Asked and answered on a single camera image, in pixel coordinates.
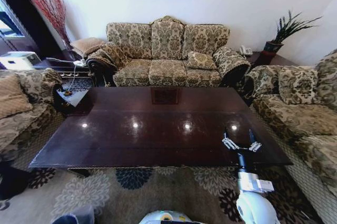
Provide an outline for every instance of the red dried branches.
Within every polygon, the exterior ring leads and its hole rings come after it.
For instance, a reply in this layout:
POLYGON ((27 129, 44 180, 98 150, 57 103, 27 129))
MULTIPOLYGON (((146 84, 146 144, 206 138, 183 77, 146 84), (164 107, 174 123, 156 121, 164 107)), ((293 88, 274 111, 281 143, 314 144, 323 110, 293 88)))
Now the red dried branches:
POLYGON ((32 0, 43 15, 50 21, 52 26, 61 36, 68 50, 71 50, 70 41, 65 29, 66 8, 63 0, 32 0))

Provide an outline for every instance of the plant pot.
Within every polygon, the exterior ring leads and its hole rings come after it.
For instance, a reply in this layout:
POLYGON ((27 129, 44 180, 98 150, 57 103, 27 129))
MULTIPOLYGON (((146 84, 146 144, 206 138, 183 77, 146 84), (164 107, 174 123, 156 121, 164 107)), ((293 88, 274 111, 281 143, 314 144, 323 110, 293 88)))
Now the plant pot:
POLYGON ((276 44, 276 43, 272 43, 270 41, 267 41, 265 43, 264 49, 261 52, 261 54, 265 54, 265 55, 276 55, 276 53, 280 50, 280 48, 283 46, 283 44, 276 44))
POLYGON ((259 58, 254 63, 254 67, 260 65, 269 65, 271 61, 276 56, 278 50, 283 46, 283 44, 276 44, 270 41, 265 43, 263 51, 260 53, 259 58))

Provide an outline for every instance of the white robot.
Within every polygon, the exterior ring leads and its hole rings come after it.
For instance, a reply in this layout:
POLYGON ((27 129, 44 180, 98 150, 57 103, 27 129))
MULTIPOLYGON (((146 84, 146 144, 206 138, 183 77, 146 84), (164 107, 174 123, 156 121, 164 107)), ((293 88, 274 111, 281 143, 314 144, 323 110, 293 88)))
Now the white robot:
MULTIPOLYGON (((237 152, 239 157, 239 189, 240 195, 236 201, 236 207, 242 220, 246 224, 280 224, 277 219, 276 211, 272 204, 261 194, 274 191, 271 181, 260 180, 259 176, 251 173, 246 165, 244 154, 252 151, 256 152, 261 144, 256 142, 253 132, 249 131, 252 144, 248 148, 242 148, 236 145, 229 137, 228 133, 224 133, 223 144, 230 150, 237 152)), ((156 211, 149 213, 144 217, 140 224, 169 224, 169 223, 200 223, 192 222, 185 214, 175 211, 156 211)))

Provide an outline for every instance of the floral upholstered sofa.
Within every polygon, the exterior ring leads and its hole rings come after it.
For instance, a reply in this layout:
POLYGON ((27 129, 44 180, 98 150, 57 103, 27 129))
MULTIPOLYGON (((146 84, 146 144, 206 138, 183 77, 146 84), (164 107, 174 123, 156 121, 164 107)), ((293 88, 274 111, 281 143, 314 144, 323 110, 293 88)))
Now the floral upholstered sofa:
MULTIPOLYGON (((262 117, 291 158, 288 170, 325 223, 337 219, 337 50, 316 66, 316 103, 286 104, 279 94, 279 71, 308 67, 258 66, 245 77, 252 110, 262 117)), ((306 95, 304 90, 292 93, 306 95)))
POLYGON ((19 156, 22 157, 41 131, 60 116, 54 107, 56 89, 62 84, 61 77, 56 71, 0 70, 0 78, 11 74, 18 76, 20 86, 28 96, 33 109, 0 119, 0 162, 15 162, 19 156))
POLYGON ((102 49, 89 55, 87 64, 106 85, 116 86, 234 86, 249 62, 226 47, 230 30, 224 25, 185 25, 169 16, 151 24, 109 23, 107 39, 124 55, 123 61, 102 49), (213 56, 216 69, 187 66, 189 52, 213 56))

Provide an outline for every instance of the glossy table surface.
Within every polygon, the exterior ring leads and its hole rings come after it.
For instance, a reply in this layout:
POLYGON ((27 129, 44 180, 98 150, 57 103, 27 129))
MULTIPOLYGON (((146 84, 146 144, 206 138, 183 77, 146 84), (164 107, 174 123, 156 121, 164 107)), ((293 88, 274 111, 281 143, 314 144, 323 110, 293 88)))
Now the glossy table surface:
POLYGON ((252 129, 263 144, 248 156, 254 164, 291 164, 234 89, 176 91, 176 104, 154 104, 151 87, 91 88, 30 167, 237 166, 225 128, 241 146, 252 129))

